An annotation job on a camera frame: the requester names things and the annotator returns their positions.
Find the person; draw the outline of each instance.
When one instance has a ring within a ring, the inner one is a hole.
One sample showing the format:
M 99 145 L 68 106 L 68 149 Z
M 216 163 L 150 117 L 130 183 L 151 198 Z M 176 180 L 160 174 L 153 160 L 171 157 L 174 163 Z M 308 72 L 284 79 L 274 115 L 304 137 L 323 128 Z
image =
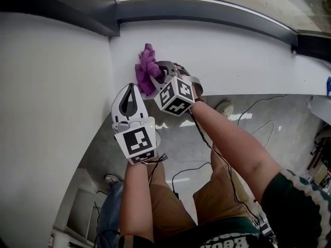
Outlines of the person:
M 97 235 L 95 245 L 97 247 L 116 248 L 118 247 L 118 227 L 119 227 L 119 209 L 123 194 L 123 181 L 117 176 L 107 174 L 104 176 L 104 181 L 108 184 L 107 197 L 102 204 L 100 213 L 95 203 L 95 208 L 98 209 L 99 217 L 97 220 Z
M 266 213 L 279 247 L 331 246 L 330 197 L 284 170 L 249 133 L 198 99 L 190 111 L 220 153 L 247 182 Z M 119 247 L 273 247 L 234 201 L 229 171 L 213 151 L 210 181 L 193 195 L 198 225 L 165 180 L 162 162 L 127 165 L 119 214 Z M 251 209 L 235 172 L 238 198 Z

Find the shoe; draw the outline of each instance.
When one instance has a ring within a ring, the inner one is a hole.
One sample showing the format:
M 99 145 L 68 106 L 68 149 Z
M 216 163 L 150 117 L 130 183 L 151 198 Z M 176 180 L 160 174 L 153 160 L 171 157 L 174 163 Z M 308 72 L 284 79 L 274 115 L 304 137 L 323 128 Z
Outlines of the shoe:
M 233 113 L 233 104 L 231 102 L 221 102 L 216 107 L 215 110 L 221 114 L 222 116 L 226 117 L 227 119 L 232 115 Z
M 113 183 L 113 182 L 118 182 L 119 178 L 116 175 L 105 175 L 103 177 L 104 181 L 107 183 Z

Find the tiled floor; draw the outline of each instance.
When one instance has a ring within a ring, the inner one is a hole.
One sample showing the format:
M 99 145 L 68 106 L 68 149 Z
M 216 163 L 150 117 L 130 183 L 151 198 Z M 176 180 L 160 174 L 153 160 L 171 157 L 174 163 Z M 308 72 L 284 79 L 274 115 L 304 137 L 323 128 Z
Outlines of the tiled floor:
M 240 95 L 240 96 L 208 96 L 204 97 L 207 104 L 215 107 L 220 101 L 230 100 L 234 104 L 232 118 L 238 118 L 247 108 L 259 99 L 267 99 L 272 95 Z M 311 160 L 309 152 L 313 149 L 313 139 L 321 127 L 321 120 L 312 115 L 307 102 L 309 96 L 290 95 L 282 99 L 260 102 L 248 112 L 248 119 L 241 119 L 240 126 L 252 133 L 259 127 L 273 120 L 275 129 L 270 137 L 266 149 L 284 168 L 297 174 L 306 173 L 306 167 Z M 147 101 L 146 106 L 152 110 L 153 101 Z M 166 180 L 171 182 L 172 177 L 181 170 L 197 168 L 209 161 L 210 149 L 202 141 L 195 126 L 186 122 L 180 126 L 178 118 L 157 118 L 159 124 L 166 122 L 169 128 L 159 129 L 162 139 L 158 147 L 159 155 L 166 153 L 168 159 L 164 162 Z M 96 137 L 92 141 L 80 167 L 86 168 L 91 177 L 102 186 L 102 178 L 107 173 L 114 173 L 124 177 L 126 159 L 113 138 L 111 117 L 108 117 Z M 255 137 L 265 145 L 272 131 L 273 124 L 269 123 L 261 129 Z M 210 179 L 212 173 L 210 165 L 200 170 L 192 170 L 179 174 L 174 179 L 176 192 L 184 206 L 196 220 L 195 207 L 192 195 Z

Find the forearm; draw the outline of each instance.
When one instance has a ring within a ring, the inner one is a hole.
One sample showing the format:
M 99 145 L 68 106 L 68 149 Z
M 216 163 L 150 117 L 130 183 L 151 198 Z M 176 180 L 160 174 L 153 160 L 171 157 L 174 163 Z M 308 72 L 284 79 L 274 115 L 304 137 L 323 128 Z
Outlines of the forearm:
M 281 166 L 252 135 L 208 105 L 197 102 L 191 112 L 261 203 L 267 185 L 282 170 Z
M 147 167 L 144 164 L 127 165 L 119 231 L 121 236 L 135 235 L 154 241 L 151 196 Z

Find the black cable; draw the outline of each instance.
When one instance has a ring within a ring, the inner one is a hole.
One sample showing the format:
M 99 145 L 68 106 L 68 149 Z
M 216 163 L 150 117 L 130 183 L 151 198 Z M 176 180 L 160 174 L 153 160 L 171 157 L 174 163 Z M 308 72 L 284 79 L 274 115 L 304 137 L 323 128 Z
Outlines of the black cable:
M 108 194 L 106 194 L 106 193 L 103 192 L 103 191 L 98 191 L 96 194 L 98 194 L 98 193 L 102 193 L 102 194 L 105 194 L 106 196 L 108 196 Z
M 180 173 L 182 173 L 182 172 L 185 172 L 185 171 L 191 171 L 191 170 L 198 170 L 198 169 L 200 169 L 201 167 L 205 166 L 206 164 L 210 164 L 210 165 L 211 165 L 211 163 L 207 162 L 207 163 L 204 163 L 203 165 L 201 165 L 201 166 L 198 167 L 198 168 L 185 169 L 185 170 L 182 170 L 182 171 L 178 172 L 177 174 L 175 174 L 175 175 L 172 177 L 172 180 L 171 180 L 172 191 L 175 193 L 175 195 L 177 195 L 177 193 L 175 192 L 175 188 L 174 188 L 174 178 L 175 178 L 177 175 L 179 175 Z
M 260 100 L 258 100 L 258 101 L 256 101 L 253 105 L 251 105 L 245 112 L 243 112 L 241 115 L 240 115 L 240 117 L 239 117 L 239 119 L 238 119 L 238 126 L 239 126 L 239 121 L 241 120 L 241 118 L 242 118 L 242 116 L 245 114 L 245 113 L 247 113 L 253 106 L 255 106 L 257 103 L 259 103 L 259 102 L 265 102 L 265 101 L 270 101 L 270 100 L 272 100 L 272 99 L 279 99 L 279 98 L 284 98 L 284 97 L 287 97 L 288 95 L 285 95 L 285 96 L 275 96 L 275 97 L 270 97 L 270 98 L 268 98 L 268 99 L 260 99 Z
M 164 153 L 164 154 L 162 154 L 162 155 L 160 156 L 159 160 L 157 160 L 157 161 L 155 161 L 155 162 L 153 162 L 153 161 L 148 162 L 148 163 L 155 163 L 155 166 L 154 166 L 154 168 L 153 168 L 153 170 L 152 170 L 152 172 L 151 172 L 151 175 L 150 175 L 150 177 L 148 178 L 148 180 L 149 180 L 149 187 L 151 187 L 153 174 L 154 174 L 154 171 L 155 171 L 157 165 L 158 165 L 160 162 L 165 161 L 167 158 L 168 158 L 168 156 Z
M 253 217 L 257 220 L 257 222 L 258 222 L 258 226 L 259 226 L 259 229 L 260 229 L 260 232 L 262 233 L 259 218 L 258 218 L 258 217 L 257 217 L 257 216 L 256 216 L 256 215 L 255 215 L 250 209 L 249 209 L 249 207 L 248 207 L 244 202 L 242 202 L 241 200 L 239 200 L 239 199 L 237 198 L 236 188 L 235 188 L 235 186 L 234 186 L 233 179 L 232 179 L 232 167 L 230 167 L 230 165 L 227 163 L 227 161 L 225 160 L 225 158 L 223 157 L 223 155 L 221 155 L 220 153 L 218 153 L 217 151 L 215 151 L 215 150 L 212 149 L 212 147 L 210 146 L 210 144 L 208 143 L 208 141 L 205 139 L 205 137 L 204 137 L 202 131 L 200 130 L 200 127 L 199 127 L 199 125 L 198 125 L 198 123 L 197 123 L 195 117 L 193 116 L 192 113 L 190 113 L 190 115 L 191 115 L 191 117 L 192 117 L 192 119 L 193 119 L 193 121 L 194 121 L 194 123 L 195 123 L 195 126 L 197 127 L 197 129 L 198 129 L 198 131 L 199 131 L 199 133 L 200 133 L 200 135 L 201 135 L 202 140 L 206 143 L 206 145 L 207 145 L 207 146 L 208 146 L 213 152 L 215 152 L 218 156 L 220 156 L 220 157 L 223 159 L 223 161 L 226 163 L 226 165 L 228 166 L 228 171 L 229 171 L 229 174 L 230 174 L 230 180 L 231 180 L 231 185 L 232 185 L 233 194 L 234 194 L 234 201 L 235 201 L 236 203 L 238 203 L 238 204 L 242 204 L 242 205 L 244 205 L 244 206 L 246 207 L 246 209 L 249 211 L 249 213 L 251 213 L 251 214 L 253 215 Z
M 95 205 L 95 207 L 96 207 L 97 210 L 98 210 L 98 218 L 97 218 L 97 234 L 98 234 L 98 226 L 99 226 L 100 211 L 99 211 L 99 208 L 97 207 L 97 204 L 95 203 L 95 201 L 94 201 L 94 205 Z

